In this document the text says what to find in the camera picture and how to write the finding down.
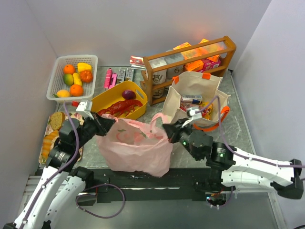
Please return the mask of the orange yellow snack bag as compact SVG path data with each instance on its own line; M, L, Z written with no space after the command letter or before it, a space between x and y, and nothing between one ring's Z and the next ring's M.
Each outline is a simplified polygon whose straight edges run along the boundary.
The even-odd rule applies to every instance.
M212 114L213 114L213 104L210 104L204 111L202 111L202 118L211 120L212 119Z

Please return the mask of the pink plastic grocery bag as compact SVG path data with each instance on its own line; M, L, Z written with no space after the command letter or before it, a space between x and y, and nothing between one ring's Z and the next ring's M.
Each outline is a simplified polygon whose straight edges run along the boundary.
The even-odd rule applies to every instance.
M155 177L169 171L173 145L166 132L156 125L158 118L169 123L166 115L157 113L148 124L110 114L102 117L115 120L106 136L96 136L100 153L111 170L142 171Z

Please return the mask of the purple toy onion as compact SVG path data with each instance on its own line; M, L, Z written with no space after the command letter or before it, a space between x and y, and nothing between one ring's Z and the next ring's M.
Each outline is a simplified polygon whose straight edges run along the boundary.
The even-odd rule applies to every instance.
M133 100L136 98L136 94L134 91L132 90L124 90L122 92L122 97L125 99L125 100Z

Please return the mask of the silver blue drink can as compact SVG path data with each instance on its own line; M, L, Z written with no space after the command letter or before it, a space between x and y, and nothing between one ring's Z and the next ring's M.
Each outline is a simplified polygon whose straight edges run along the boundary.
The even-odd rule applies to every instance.
M182 95L181 102L190 104L201 104L203 102L203 97L201 95Z

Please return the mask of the orange toy tangerine bottom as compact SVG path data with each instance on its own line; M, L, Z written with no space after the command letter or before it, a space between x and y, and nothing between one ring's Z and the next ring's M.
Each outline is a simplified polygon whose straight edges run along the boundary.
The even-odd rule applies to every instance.
M70 95L73 97L80 97L83 95L83 88L78 84L73 84L70 87Z

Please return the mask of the floral canvas tote bag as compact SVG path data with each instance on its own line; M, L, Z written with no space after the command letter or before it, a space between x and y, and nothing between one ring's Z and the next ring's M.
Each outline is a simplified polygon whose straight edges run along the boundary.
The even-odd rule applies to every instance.
M169 87L162 113L173 124L177 120L187 117L186 111L180 108L183 95L200 95L203 97L204 103L210 102L217 95L220 98L220 103L217 100L213 102L210 119L202 117L194 123L196 129L206 132L217 129L219 122L222 122L230 111L229 95L219 90L221 82L221 77L209 73L183 72L179 76L173 77L173 83Z

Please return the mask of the red snack bag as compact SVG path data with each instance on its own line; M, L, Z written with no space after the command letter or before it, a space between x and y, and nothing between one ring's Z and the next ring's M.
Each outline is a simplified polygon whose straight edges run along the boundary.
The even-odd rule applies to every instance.
M180 103L180 109L186 112L188 108L192 107L192 105L193 104L191 104L191 103L181 102Z

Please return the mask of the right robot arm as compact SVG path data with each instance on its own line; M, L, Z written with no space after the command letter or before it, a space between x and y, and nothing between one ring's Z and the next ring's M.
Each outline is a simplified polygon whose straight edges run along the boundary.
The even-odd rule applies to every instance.
M185 121L163 124L163 129L170 143L180 143L196 161L206 161L211 173L204 180L204 187L252 187L275 191L287 199L302 198L304 184L300 178L303 169L300 160L277 161L247 153L214 141L212 136L185 124Z

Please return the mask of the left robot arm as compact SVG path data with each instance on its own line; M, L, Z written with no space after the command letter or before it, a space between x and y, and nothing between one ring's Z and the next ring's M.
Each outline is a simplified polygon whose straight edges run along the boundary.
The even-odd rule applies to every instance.
M70 202L88 188L94 179L89 169L74 165L83 147L95 135L105 136L115 124L115 119L91 113L81 124L69 117L59 131L59 143L49 157L25 209L5 229L53 229Z

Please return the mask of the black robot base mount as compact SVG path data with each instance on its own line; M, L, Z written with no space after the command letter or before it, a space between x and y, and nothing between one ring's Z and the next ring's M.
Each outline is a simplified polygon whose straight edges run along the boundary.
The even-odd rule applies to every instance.
M97 203L112 201L185 200L206 201L207 194L219 197L235 187L225 187L220 175L208 168L171 168L164 176L144 172L92 169L93 177L85 193L94 194Z

